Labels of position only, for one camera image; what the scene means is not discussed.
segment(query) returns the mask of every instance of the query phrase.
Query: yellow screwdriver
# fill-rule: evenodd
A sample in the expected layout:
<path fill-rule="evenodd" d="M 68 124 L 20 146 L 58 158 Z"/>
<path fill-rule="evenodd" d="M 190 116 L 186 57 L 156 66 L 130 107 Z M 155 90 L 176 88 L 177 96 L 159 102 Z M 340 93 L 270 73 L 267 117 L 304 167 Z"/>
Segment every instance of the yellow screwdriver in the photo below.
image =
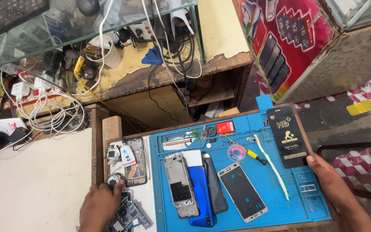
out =
<path fill-rule="evenodd" d="M 267 164 L 267 160 L 265 159 L 262 159 L 260 156 L 258 156 L 256 153 L 252 152 L 251 150 L 248 150 L 247 148 L 245 148 L 243 145 L 241 145 L 240 143 L 238 142 L 234 142 L 232 139 L 230 139 L 229 137 L 226 136 L 226 138 L 228 138 L 232 143 L 235 143 L 235 144 L 238 144 L 240 146 L 242 146 L 244 148 L 244 150 L 247 152 L 247 155 L 255 158 L 256 160 L 260 161 L 263 165 L 266 165 Z"/>

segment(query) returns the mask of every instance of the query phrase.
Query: blue silicone repair mat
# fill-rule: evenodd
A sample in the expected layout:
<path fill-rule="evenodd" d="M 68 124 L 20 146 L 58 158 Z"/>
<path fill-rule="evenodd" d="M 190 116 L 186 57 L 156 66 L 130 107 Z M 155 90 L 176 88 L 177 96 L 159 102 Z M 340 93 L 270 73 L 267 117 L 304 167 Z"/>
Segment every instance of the blue silicone repair mat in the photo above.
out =
<path fill-rule="evenodd" d="M 270 156 L 287 186 L 291 197 L 290 201 L 286 200 L 270 164 L 263 166 L 259 161 L 248 156 L 240 164 L 260 194 L 263 202 L 268 207 L 268 212 L 249 223 L 245 223 L 224 186 L 221 184 L 227 200 L 228 210 L 224 213 L 214 215 L 213 228 L 191 226 L 188 224 L 188 219 L 180 219 L 178 217 L 177 210 L 172 203 L 163 159 L 165 156 L 177 151 L 201 150 L 203 154 L 210 154 L 216 172 L 219 172 L 234 162 L 227 157 L 227 149 L 230 143 L 225 136 L 217 134 L 204 141 L 202 139 L 193 141 L 187 148 L 181 150 L 164 151 L 162 149 L 161 137 L 184 134 L 193 130 L 198 130 L 201 133 L 204 125 L 207 127 L 215 126 L 216 123 L 224 121 L 163 132 L 150 136 L 152 181 L 154 184 L 157 218 L 155 223 L 158 231 L 227 231 L 331 219 L 319 183 L 309 166 L 286 169 L 281 162 L 270 126 L 265 126 L 263 122 L 267 118 L 266 110 L 273 108 L 270 96 L 261 95 L 256 100 L 260 113 L 225 120 L 233 120 L 235 127 L 235 132 L 228 136 L 230 139 L 241 143 L 247 149 L 252 150 L 265 159 L 255 141 L 249 142 L 247 139 L 247 137 L 253 137 L 255 133 L 261 137 L 263 149 Z M 210 138 L 216 138 L 217 141 L 212 142 L 212 146 L 209 149 L 206 145 L 210 142 Z"/>

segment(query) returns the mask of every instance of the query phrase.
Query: wooden desk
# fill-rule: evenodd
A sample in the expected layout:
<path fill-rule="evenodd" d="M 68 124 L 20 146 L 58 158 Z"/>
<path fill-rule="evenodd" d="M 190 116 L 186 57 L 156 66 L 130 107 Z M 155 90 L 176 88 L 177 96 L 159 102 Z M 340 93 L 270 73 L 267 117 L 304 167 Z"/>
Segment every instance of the wooden desk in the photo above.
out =
<path fill-rule="evenodd" d="M 207 65 L 202 66 L 202 76 L 235 69 L 233 76 L 236 76 L 235 81 L 239 82 L 237 92 L 241 95 L 239 99 L 236 99 L 239 103 L 253 60 L 233 4 L 230 0 L 204 0 L 198 3 L 198 9 L 203 46 L 207 58 Z M 141 60 L 148 49 L 152 47 L 152 43 L 148 43 L 146 45 L 140 44 L 137 48 L 130 45 L 120 50 L 122 55 L 120 65 L 112 70 L 103 70 L 95 93 L 102 100 L 108 100 L 146 91 L 148 89 L 147 78 L 154 65 L 142 64 Z M 194 59 L 191 71 L 188 72 L 191 75 L 199 74 L 200 68 L 197 59 Z M 151 89 L 173 83 L 165 67 L 159 67 L 155 74 L 155 78 L 152 78 L 150 82 Z M 172 74 L 176 82 L 184 81 L 183 76 L 179 73 L 172 72 Z M 81 94 L 82 90 L 83 88 L 78 86 L 77 94 Z M 98 101 L 90 93 L 77 97 L 77 99 L 84 104 Z M 64 97 L 56 97 L 51 101 L 58 102 L 65 107 L 71 103 L 69 99 Z M 24 109 L 26 113 L 30 113 L 34 106 L 28 105 Z M 47 110 L 44 108 L 41 113 L 46 113 Z"/>
<path fill-rule="evenodd" d="M 219 117 L 219 118 L 214 118 L 214 119 L 207 119 L 205 121 L 200 121 L 192 124 L 185 124 L 185 125 L 180 125 L 180 126 L 174 126 L 170 128 L 165 128 L 165 129 L 160 129 L 160 130 L 155 130 L 155 131 L 150 131 L 150 132 L 145 132 L 145 133 L 140 133 L 140 134 L 134 134 L 134 135 L 129 135 L 125 136 L 125 139 L 132 139 L 132 138 L 137 138 L 137 137 L 145 137 L 151 134 L 156 134 L 164 131 L 169 131 L 169 130 L 175 130 L 175 129 L 180 129 L 184 127 L 191 127 L 195 125 L 200 125 L 200 124 L 207 124 L 207 123 L 212 123 L 215 121 L 222 121 L 226 119 L 232 119 L 234 117 L 238 116 L 243 116 L 251 113 L 258 113 L 259 110 L 253 110 L 253 111 L 248 111 L 244 113 L 238 113 L 234 115 L 229 115 L 229 116 L 224 116 L 224 117 Z M 301 121 L 298 118 L 298 115 L 296 111 L 294 110 L 296 118 L 300 124 L 301 132 L 303 137 L 305 138 L 305 141 L 307 141 L 306 133 L 304 132 L 304 129 L 301 125 Z M 98 114 L 96 117 L 97 125 L 93 125 L 92 133 L 93 133 L 93 138 L 94 134 L 97 136 L 97 140 L 93 140 L 92 143 L 92 183 L 94 184 L 100 184 L 104 182 L 104 179 L 108 176 L 109 172 L 109 166 L 107 165 L 107 159 L 105 157 L 105 150 L 109 147 L 110 143 L 112 142 L 118 142 L 121 141 L 121 125 L 120 121 L 118 120 L 119 117 L 111 117 L 111 118 L 106 118 L 106 116 L 101 116 L 101 114 Z M 244 230 L 238 230 L 241 232 L 266 232 L 266 231 L 277 231 L 277 230 L 284 230 L 284 229 L 292 229 L 296 231 L 296 228 L 303 228 L 303 227 L 315 227 L 315 226 L 321 226 L 321 225 L 332 225 L 334 228 L 338 228 L 339 225 L 339 215 L 335 208 L 333 207 L 333 204 L 329 201 L 326 203 L 328 206 L 328 209 L 330 211 L 330 214 L 332 216 L 332 219 L 326 220 L 326 221 L 320 221 L 320 222 L 308 222 L 308 223 L 294 223 L 294 224 L 285 224 L 285 225 L 278 225 L 278 226 L 270 226 L 270 227 L 261 227 L 261 228 L 255 228 L 255 229 L 244 229 Z"/>

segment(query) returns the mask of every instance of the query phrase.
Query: memory card advertisement poster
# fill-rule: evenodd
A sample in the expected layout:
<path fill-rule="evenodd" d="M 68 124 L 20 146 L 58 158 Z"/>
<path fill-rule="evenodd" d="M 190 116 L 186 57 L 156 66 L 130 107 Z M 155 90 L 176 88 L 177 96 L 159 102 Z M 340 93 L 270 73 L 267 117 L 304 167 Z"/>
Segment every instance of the memory card advertisement poster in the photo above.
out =
<path fill-rule="evenodd" d="M 232 0 L 247 44 L 277 102 L 329 43 L 315 0 Z"/>

